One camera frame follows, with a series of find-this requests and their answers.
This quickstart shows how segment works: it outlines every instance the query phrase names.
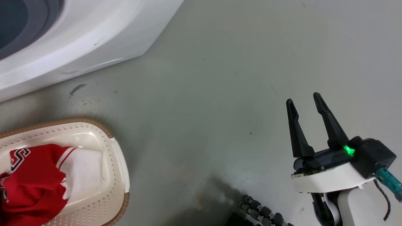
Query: red shirt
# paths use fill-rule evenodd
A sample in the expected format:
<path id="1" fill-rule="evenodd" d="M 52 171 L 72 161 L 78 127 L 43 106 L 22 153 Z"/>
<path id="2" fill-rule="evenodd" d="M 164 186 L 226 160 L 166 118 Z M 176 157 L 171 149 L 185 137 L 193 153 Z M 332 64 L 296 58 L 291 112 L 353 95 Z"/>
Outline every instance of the red shirt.
<path id="1" fill-rule="evenodd" d="M 41 226 L 60 213 L 67 199 L 59 168 L 72 151 L 47 144 L 10 152 L 10 171 L 0 175 L 0 226 Z"/>

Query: green light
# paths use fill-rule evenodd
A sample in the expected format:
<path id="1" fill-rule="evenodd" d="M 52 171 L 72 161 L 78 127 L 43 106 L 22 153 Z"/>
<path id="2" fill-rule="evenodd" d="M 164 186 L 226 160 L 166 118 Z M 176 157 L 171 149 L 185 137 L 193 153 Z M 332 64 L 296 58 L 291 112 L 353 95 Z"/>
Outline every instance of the green light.
<path id="1" fill-rule="evenodd" d="M 352 149 L 352 148 L 350 148 L 348 146 L 345 146 L 343 148 L 348 152 L 348 155 L 353 155 L 353 153 L 355 152 L 354 149 Z"/>

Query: white plastic basket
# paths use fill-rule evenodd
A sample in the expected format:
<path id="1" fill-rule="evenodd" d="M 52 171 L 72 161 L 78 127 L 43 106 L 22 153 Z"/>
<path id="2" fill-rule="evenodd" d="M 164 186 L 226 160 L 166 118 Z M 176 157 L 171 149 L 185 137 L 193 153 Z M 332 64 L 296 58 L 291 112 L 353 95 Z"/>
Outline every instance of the white plastic basket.
<path id="1" fill-rule="evenodd" d="M 72 194 L 64 209 L 45 226 L 111 226 L 129 201 L 129 175 L 119 143 L 99 122 L 73 118 L 41 123 L 0 134 L 0 172 L 10 165 L 14 149 L 58 144 L 102 152 L 102 185 Z"/>

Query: white washing machine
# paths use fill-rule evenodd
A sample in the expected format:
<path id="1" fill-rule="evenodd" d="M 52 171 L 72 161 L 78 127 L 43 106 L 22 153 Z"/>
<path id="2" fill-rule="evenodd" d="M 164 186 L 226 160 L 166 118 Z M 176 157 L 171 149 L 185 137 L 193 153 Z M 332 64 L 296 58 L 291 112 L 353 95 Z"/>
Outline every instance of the white washing machine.
<path id="1" fill-rule="evenodd" d="M 144 54 L 183 0 L 0 0 L 0 101 Z"/>

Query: cable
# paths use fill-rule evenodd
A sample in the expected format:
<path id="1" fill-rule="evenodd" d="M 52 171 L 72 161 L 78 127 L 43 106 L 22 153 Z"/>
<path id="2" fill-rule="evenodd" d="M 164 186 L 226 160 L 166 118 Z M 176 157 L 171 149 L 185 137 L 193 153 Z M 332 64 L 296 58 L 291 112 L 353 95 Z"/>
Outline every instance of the cable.
<path id="1" fill-rule="evenodd" d="M 381 192 L 381 194 L 384 196 L 385 200 L 387 200 L 387 205 L 388 205 L 388 210 L 387 213 L 384 216 L 384 221 L 388 219 L 391 213 L 391 203 L 390 200 L 388 199 L 388 196 L 385 194 L 385 192 L 382 190 L 382 188 L 379 186 L 377 179 L 374 179 L 374 184 L 378 188 L 378 190 Z"/>

